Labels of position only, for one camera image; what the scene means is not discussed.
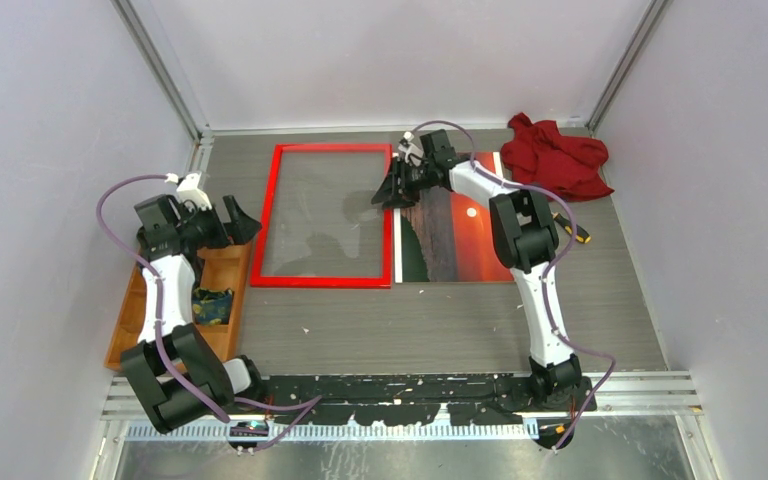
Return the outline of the red picture frame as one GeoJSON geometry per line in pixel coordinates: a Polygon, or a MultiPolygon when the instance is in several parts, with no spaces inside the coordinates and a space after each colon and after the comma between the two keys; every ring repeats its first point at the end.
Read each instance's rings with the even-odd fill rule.
{"type": "Polygon", "coordinates": [[[390,289],[392,286],[392,248],[393,214],[385,212],[382,217],[382,265],[377,277],[300,277],[267,276],[263,273],[263,263],[271,224],[273,203],[281,173],[282,158],[285,153],[374,153],[380,156],[387,170],[390,166],[392,146],[384,143],[320,143],[320,144],[276,144],[273,150],[264,202],[261,211],[263,228],[252,247],[249,282],[259,288],[320,288],[320,289],[390,289]]]}

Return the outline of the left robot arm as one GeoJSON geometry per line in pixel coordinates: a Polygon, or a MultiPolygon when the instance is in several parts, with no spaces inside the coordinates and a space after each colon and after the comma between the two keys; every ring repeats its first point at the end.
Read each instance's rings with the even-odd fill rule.
{"type": "Polygon", "coordinates": [[[194,291],[204,270],[201,249],[246,245],[262,225],[236,198],[222,198],[229,214],[201,210],[191,200],[158,195],[136,205],[139,268],[146,285],[143,329],[120,356],[122,371],[146,416],[161,434],[235,406],[258,412],[267,389],[253,361],[222,361],[194,322],[194,291]]]}

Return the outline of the blue green item in tray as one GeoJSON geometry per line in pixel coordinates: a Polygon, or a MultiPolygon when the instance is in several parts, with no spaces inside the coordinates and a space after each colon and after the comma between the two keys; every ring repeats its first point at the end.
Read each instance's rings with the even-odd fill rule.
{"type": "Polygon", "coordinates": [[[233,305],[233,290],[196,288],[192,294],[193,320],[199,325],[227,325],[233,305]]]}

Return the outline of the wooden compartment tray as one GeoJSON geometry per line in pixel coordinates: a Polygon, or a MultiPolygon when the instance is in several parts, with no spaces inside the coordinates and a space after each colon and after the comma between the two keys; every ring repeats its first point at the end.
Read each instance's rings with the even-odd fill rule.
{"type": "MultiPolygon", "coordinates": [[[[199,325],[202,337],[221,361],[237,355],[237,340],[242,324],[242,311],[252,247],[229,246],[224,249],[202,249],[198,256],[204,261],[199,286],[221,291],[231,290],[233,301],[229,321],[223,325],[199,325]]],[[[146,310],[146,286],[137,267],[132,270],[120,313],[113,330],[104,366],[114,372],[121,370],[121,353],[137,344],[143,328],[146,310]]]]}

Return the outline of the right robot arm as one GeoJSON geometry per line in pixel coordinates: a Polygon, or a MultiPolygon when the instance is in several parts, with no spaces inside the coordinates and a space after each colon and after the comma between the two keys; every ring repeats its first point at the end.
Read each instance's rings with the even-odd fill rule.
{"type": "Polygon", "coordinates": [[[416,205],[421,192],[441,187],[486,208],[493,249],[519,291],[530,335],[528,391],[556,410],[580,386],[579,359],[569,345],[555,285],[559,236],[547,191],[504,179],[474,157],[458,154],[444,130],[407,131],[371,202],[385,210],[416,205]]]}

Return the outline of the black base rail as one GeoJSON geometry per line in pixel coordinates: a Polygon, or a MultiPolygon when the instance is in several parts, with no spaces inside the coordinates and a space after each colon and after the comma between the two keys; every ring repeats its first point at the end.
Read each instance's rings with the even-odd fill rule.
{"type": "Polygon", "coordinates": [[[300,405],[318,398],[303,425],[426,426],[445,413],[453,426],[513,425],[526,413],[569,419],[583,408],[593,382],[537,397],[527,375],[399,374],[399,375],[272,375],[255,390],[254,399],[269,406],[271,419],[287,425],[294,413],[279,406],[300,405]]]}

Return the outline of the clear glass pane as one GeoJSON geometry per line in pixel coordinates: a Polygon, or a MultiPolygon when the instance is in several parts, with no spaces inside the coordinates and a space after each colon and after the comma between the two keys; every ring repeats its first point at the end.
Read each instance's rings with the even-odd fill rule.
{"type": "Polygon", "coordinates": [[[263,263],[267,276],[377,277],[384,180],[374,153],[285,153],[263,263]]]}

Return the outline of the sunset photo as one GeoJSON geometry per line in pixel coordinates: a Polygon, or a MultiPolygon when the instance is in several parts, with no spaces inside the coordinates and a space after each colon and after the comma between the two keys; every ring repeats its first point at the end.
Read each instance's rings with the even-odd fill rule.
{"type": "Polygon", "coordinates": [[[486,208],[434,187],[417,205],[394,215],[398,283],[510,283],[509,269],[494,252],[486,208]]]}

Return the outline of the red cloth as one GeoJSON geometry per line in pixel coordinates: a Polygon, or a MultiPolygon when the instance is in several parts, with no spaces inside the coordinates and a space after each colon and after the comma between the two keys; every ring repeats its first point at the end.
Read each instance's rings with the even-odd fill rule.
{"type": "Polygon", "coordinates": [[[564,135],[555,121],[534,122],[524,113],[514,115],[507,127],[513,138],[501,147],[500,157],[514,181],[537,184],[567,202],[592,201],[614,193],[600,173],[609,159],[602,141],[564,135]]]}

